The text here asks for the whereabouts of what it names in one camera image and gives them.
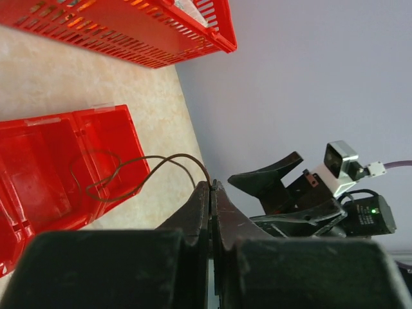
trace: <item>black plastic part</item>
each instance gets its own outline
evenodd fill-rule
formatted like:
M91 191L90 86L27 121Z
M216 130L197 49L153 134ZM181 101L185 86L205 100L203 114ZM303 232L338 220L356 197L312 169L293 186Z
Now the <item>black plastic part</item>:
M348 201L343 205L348 216L340 226L348 237L364 237L395 233L396 224L391 208L383 196L370 196Z
M245 240L232 258L225 308L412 308L390 257L371 241Z
M26 250L0 308L190 308L189 251L181 231L46 233Z
M297 152L293 152L282 160L257 171L233 175L228 182L258 198L265 212L272 214L290 200L290 193L281 180L301 162L303 162L302 157Z

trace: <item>wire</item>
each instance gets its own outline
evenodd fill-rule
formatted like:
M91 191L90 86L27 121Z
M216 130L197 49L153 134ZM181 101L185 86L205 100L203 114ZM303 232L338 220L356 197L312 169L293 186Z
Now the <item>wire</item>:
M101 180L101 181L99 181L99 182L96 182L96 183L93 183L93 184L87 186L87 187L86 187L86 194L87 194L89 197L93 198L94 200L103 201L103 202L113 202L113 201L123 200L124 198L127 198L127 197L129 197L129 196L132 196L132 195L134 195L136 192L138 192L138 191L144 186L144 184L146 183L146 181L148 181L148 179L150 179L150 177L152 177L152 175L153 175L164 163L166 163L166 162L171 162L171 163L174 163L174 164L176 164L176 165L180 165L180 164L178 164L177 162L174 162L174 161L172 160L172 159L174 159L174 158L188 158L188 159L192 160L193 162L195 162L197 165L199 165L200 169L203 171L203 173L204 173L204 175L205 175L205 177L206 177L206 179L207 179L207 183L209 184L209 187L212 187L211 178L210 178L210 176L209 176L206 168L204 167L204 165L203 165L198 159L196 159L195 157L191 156L190 154L187 154L187 153L178 153L178 154L174 154L174 155L172 155L172 156L168 156L167 158L164 158L157 166L154 167L154 169L146 176L145 179L143 179L143 181L142 181L139 185L137 185L133 190L131 190L131 191L129 191L129 192L127 192L127 193L125 193L125 194L123 194L123 195L121 195L121 196L117 196L117 197L115 197L115 198L101 198L100 196L96 196L96 195L90 193L90 189L91 189L92 187L96 187L96 186L98 186L98 185L100 185L100 184L102 184L102 183L104 183L104 185L107 186L107 185L109 184L109 182L111 182L111 181L114 179L114 177L119 173L119 171L121 170L121 168L123 168L123 167L125 167L125 166L127 166L127 165L129 165L129 164L131 164L131 163L133 163L133 162L136 162L136 161L139 161L139 160L144 160L144 159L146 159L146 158L153 158L153 157L154 157L154 156L143 156L143 157L140 157L140 158L134 158L134 159L132 159L132 160L129 160L129 161L126 161L126 162L120 164L120 165L117 167L116 171L115 171L111 176L106 177L105 179L103 179L103 180Z
M384 167L386 169L392 169L394 167L412 166L412 160L395 161L390 163L385 163Z
M341 196L340 198L338 198L337 201L338 201L339 203L342 203L342 201L343 201L345 198L349 198L352 203L355 203L355 199L353 198L352 194L350 194L349 192L344 192L344 193L342 193L342 196Z
M150 155L150 156L141 156L141 157L138 157L138 158L131 159L131 160L125 162L124 164L119 164L118 167L116 168L115 172L112 175L106 177L105 179L102 179L101 181L99 181L97 183L94 183L93 185L97 186L101 183L104 183L104 186L106 187L114 179L114 177L120 172L120 170L123 166L134 163L134 162L137 162L137 161L140 161L140 160L145 160L145 159L163 159L163 160L165 160L166 157L165 156L159 156L159 155ZM193 186L193 189L196 187L196 184L193 180L192 174L189 172L189 170L184 165L182 165L182 164L180 164L176 161L173 161L173 160L168 160L168 162L170 162L174 165L177 165L178 167L183 169L186 172L186 174L189 176L189 178L191 180L191 183L192 183L192 186Z
M357 194L357 193L369 193L370 195L373 195L373 196L379 195L377 192L373 190L369 190L369 189L353 190L353 191L347 192L347 194Z
M116 159L117 159L117 162L118 162L117 165L122 164L122 159L121 159L117 154L112 153L111 151L108 151L108 150L89 150L89 151L83 151L83 152L81 152L80 155L78 155L78 157L76 157L73 161L71 161L70 164L69 164L69 170L70 170L70 174L72 175L73 179L75 180L77 189L79 190L79 203L80 203L80 204L82 203L82 197L83 197L83 195L82 195L82 187L80 186L80 182L79 182L79 180L77 179L77 177L75 176L75 173L73 172L73 165L74 165L74 163L75 163L78 159L82 158L84 155L88 155L88 154L91 154L91 153L105 153L105 154L107 154L107 155L109 155L109 156L112 156L112 157L116 158ZM106 185L103 185L103 186L102 186L101 188L99 188L97 191L99 192L99 191L100 191L101 189L103 189L105 186L106 186Z

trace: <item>red basket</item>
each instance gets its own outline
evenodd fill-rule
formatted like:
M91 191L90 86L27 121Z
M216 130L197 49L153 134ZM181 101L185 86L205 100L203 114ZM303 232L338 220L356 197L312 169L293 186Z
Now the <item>red basket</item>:
M0 23L150 68L236 50L227 0L194 4L208 28L174 0L0 0Z
M119 162L109 152L122 162L143 156L127 106L0 122L0 277L36 234L79 229L125 200L85 193L115 172ZM119 196L148 173L147 162L137 161L92 193Z

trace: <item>purple cable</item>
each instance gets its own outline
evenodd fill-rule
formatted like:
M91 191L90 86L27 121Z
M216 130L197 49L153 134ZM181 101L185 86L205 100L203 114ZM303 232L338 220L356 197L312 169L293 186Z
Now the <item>purple cable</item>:
M403 167L403 166L412 166L412 160L404 160L404 161L395 161L391 163L385 163L385 169L392 169L394 167ZM412 265L408 265L405 263L397 262L398 267L407 270L408 273L412 274Z
M386 169L392 169L394 167L402 167L402 166L412 166L412 160L395 161L395 162L384 164L384 167Z

